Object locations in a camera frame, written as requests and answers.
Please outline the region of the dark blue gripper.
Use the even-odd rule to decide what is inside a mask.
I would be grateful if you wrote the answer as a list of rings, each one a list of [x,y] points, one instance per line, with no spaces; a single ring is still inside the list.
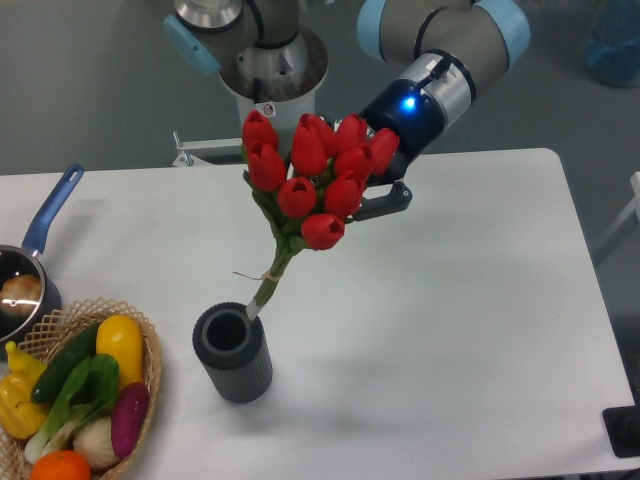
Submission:
[[[414,81],[394,81],[361,112],[335,120],[343,155],[340,166],[352,164],[355,147],[364,149],[370,178],[402,178],[409,165],[446,127],[446,114],[436,96]],[[365,221],[405,211],[413,193],[403,181],[395,181],[388,193],[364,198],[353,215]]]

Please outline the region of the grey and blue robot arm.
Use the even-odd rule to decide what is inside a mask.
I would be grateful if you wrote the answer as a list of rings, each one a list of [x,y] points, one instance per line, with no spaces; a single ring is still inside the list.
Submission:
[[[258,110],[286,139],[315,109],[326,77],[322,40],[299,20],[294,1],[178,1],[164,21],[175,50],[193,69],[216,74],[238,111]],[[400,139],[387,170],[372,179],[388,194],[367,200],[358,220],[406,209],[408,166],[526,51],[530,27],[511,1],[367,1],[361,49],[402,67],[362,112],[369,129]]]

